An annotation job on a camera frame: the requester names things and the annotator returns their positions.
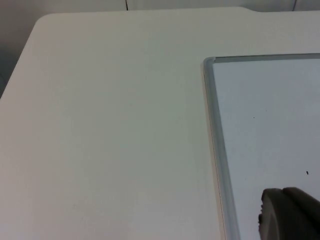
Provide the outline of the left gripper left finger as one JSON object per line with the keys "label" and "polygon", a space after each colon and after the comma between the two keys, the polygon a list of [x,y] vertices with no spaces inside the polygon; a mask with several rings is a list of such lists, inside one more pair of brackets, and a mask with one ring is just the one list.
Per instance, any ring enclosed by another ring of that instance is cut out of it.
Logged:
{"label": "left gripper left finger", "polygon": [[289,196],[296,187],[266,188],[261,195],[258,231],[262,240],[296,240],[297,206]]}

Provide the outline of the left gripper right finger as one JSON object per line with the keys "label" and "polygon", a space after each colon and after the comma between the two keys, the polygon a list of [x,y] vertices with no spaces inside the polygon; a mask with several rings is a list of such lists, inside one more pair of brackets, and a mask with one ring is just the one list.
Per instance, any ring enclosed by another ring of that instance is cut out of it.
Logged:
{"label": "left gripper right finger", "polygon": [[305,240],[320,239],[320,201],[297,187],[286,187],[283,193],[297,206],[299,213],[306,218],[304,230],[309,234]]}

